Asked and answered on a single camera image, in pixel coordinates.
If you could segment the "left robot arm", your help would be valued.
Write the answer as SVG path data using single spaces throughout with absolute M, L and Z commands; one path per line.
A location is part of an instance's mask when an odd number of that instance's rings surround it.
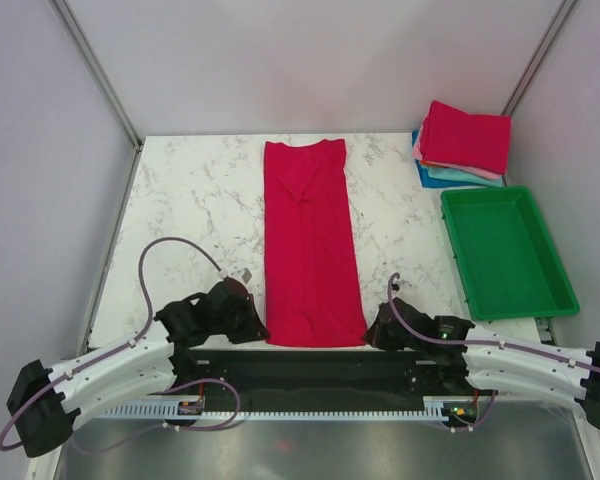
M 64 444 L 81 426 L 127 401 L 188 393 L 199 382 L 190 349 L 221 335 L 232 344 L 269 339 L 254 297 L 233 278 L 166 304 L 140 331 L 73 360 L 21 368 L 7 399 L 16 447 L 29 458 Z

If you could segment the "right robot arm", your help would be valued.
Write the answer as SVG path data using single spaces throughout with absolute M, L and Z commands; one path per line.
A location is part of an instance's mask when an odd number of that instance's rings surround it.
M 449 393 L 470 386 L 533 397 L 600 430 L 600 342 L 587 350 L 523 341 L 456 316 L 431 318 L 399 298 L 379 306 L 364 341 L 379 350 L 411 349 L 435 362 Z

